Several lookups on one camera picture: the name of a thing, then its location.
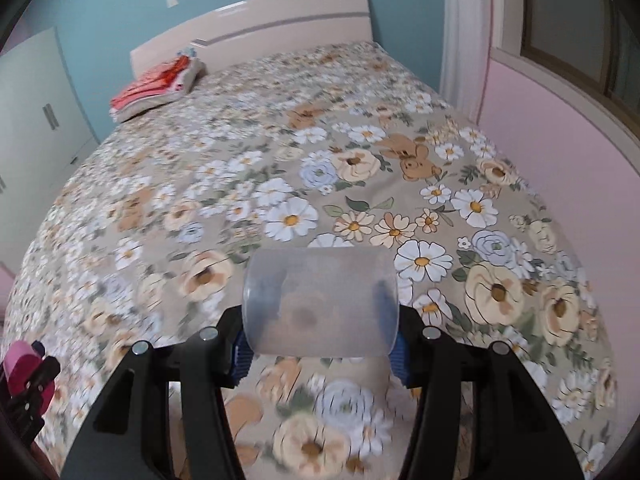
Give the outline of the translucent plastic cup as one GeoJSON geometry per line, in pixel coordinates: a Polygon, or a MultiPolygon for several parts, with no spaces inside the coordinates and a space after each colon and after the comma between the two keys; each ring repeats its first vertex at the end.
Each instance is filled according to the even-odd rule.
{"type": "Polygon", "coordinates": [[[242,299],[250,348],[265,356],[377,358],[399,325],[393,258],[378,248],[264,248],[242,299]]]}

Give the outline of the pink cylinder toy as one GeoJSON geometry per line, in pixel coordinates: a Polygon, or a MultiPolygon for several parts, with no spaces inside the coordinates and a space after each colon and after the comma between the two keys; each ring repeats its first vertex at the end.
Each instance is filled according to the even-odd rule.
{"type": "Polygon", "coordinates": [[[45,360],[60,365],[57,359],[46,356],[46,349],[38,340],[17,340],[10,344],[1,363],[1,403],[8,405],[25,391],[29,378],[45,360]]]}

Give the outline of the floral bed cover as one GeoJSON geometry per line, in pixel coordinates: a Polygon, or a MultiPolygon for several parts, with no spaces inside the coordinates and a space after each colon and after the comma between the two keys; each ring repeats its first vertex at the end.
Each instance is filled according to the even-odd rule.
{"type": "Polygon", "coordinates": [[[376,44],[203,77],[118,126],[27,244],[4,333],[61,362],[38,437],[55,469],[130,346],[217,322],[266,247],[379,249],[423,322],[511,347],[582,478],[603,466],[613,351],[567,230],[483,131],[376,44]]]}

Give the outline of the folded red orange blanket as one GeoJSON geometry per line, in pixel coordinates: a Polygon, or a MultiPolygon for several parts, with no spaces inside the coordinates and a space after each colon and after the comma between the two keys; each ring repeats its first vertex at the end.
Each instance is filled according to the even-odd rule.
{"type": "Polygon", "coordinates": [[[112,121],[122,124],[148,110],[181,100],[204,70],[205,64],[193,50],[151,67],[111,98],[108,112],[112,121]]]}

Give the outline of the white wardrobe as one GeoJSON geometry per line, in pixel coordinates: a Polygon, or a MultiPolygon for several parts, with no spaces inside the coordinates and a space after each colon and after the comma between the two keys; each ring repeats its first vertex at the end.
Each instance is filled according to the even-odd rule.
{"type": "Polygon", "coordinates": [[[1,262],[14,274],[48,210],[98,147],[50,28],[1,57],[1,262]]]}

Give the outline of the white curtain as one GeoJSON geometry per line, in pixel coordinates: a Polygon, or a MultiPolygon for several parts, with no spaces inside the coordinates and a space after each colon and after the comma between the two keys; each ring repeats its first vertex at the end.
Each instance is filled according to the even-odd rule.
{"type": "Polygon", "coordinates": [[[439,93],[478,122],[491,40],[491,0],[445,0],[439,93]]]}

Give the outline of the pink wooden headboard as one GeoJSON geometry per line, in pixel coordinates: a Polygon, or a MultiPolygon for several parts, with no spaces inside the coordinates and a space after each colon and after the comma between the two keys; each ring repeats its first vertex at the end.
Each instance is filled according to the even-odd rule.
{"type": "Polygon", "coordinates": [[[244,0],[191,18],[130,52],[134,76],[193,50],[211,72],[253,58],[373,40],[368,0],[244,0]]]}

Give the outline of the dark framed window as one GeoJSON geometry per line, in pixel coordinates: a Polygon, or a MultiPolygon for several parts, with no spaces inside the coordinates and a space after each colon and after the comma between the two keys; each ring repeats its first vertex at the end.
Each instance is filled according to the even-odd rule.
{"type": "Polygon", "coordinates": [[[522,55],[639,113],[639,36],[614,0],[524,0],[522,55]]]}

